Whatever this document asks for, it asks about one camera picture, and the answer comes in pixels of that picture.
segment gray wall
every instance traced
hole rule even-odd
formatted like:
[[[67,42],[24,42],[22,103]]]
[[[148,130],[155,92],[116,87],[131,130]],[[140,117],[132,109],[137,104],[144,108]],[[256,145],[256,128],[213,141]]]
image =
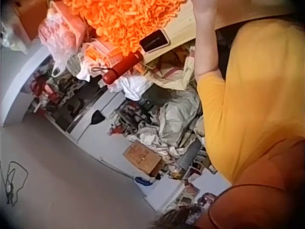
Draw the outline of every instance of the gray wall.
[[[4,175],[12,160],[29,172],[15,207],[6,205],[1,184],[1,211],[18,228],[145,229],[155,217],[132,180],[95,161],[44,118],[28,115],[0,133]],[[24,177],[16,168],[15,189]]]

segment phone screen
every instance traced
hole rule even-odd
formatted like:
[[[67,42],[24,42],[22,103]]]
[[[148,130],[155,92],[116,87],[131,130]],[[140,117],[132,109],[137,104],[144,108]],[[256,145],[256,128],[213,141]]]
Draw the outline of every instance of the phone screen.
[[[145,52],[153,51],[168,44],[169,41],[162,32],[162,30],[157,30],[140,40],[140,45],[142,46]]]

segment wooden table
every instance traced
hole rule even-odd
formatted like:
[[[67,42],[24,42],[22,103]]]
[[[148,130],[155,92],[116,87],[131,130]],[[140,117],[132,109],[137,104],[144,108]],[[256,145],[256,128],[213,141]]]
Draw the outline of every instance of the wooden table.
[[[215,29],[220,29],[243,21],[284,15],[291,12],[287,5],[265,6],[251,0],[219,0]],[[191,0],[181,6],[178,16],[164,28],[171,44],[165,48],[144,55],[148,63],[169,50],[182,45],[196,36],[196,24]]]

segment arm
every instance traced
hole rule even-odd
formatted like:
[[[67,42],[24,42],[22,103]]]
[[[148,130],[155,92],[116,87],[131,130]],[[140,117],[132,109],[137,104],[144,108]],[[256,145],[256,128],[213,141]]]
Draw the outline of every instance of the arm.
[[[193,0],[193,11],[196,20],[195,77],[197,82],[204,74],[218,69],[217,38],[215,33],[216,0]]]

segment pile of orange plastic parts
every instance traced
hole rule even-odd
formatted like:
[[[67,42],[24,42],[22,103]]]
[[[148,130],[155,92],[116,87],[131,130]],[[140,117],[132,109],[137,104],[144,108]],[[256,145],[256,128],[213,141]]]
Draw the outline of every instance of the pile of orange plastic parts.
[[[63,0],[75,15],[96,29],[123,55],[139,50],[139,41],[176,17],[186,0]]]

